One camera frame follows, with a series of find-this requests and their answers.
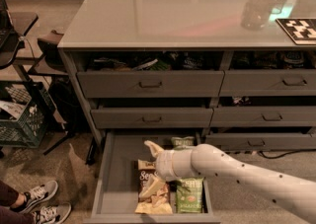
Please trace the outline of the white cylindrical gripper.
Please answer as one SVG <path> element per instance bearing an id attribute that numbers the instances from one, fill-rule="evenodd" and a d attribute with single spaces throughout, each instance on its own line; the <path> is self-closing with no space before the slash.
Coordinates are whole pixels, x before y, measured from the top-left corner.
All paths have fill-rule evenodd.
<path id="1" fill-rule="evenodd" d="M 195 178 L 198 171 L 192 165 L 192 149 L 164 150 L 150 140 L 144 144 L 149 148 L 151 155 L 156 159 L 156 176 L 151 174 L 142 188 L 139 198 L 146 199 L 161 189 L 164 184 L 185 178 Z"/>

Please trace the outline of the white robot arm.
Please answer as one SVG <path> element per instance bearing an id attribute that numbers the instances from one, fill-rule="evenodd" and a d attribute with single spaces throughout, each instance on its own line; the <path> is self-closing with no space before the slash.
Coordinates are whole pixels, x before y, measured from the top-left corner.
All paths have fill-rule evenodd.
<path id="1" fill-rule="evenodd" d="M 266 200 L 316 224 L 316 183 L 281 172 L 240 162 L 209 144 L 165 150 L 146 140 L 144 144 L 155 158 L 156 174 L 139 194 L 148 198 L 165 182 L 186 178 L 230 178 Z"/>

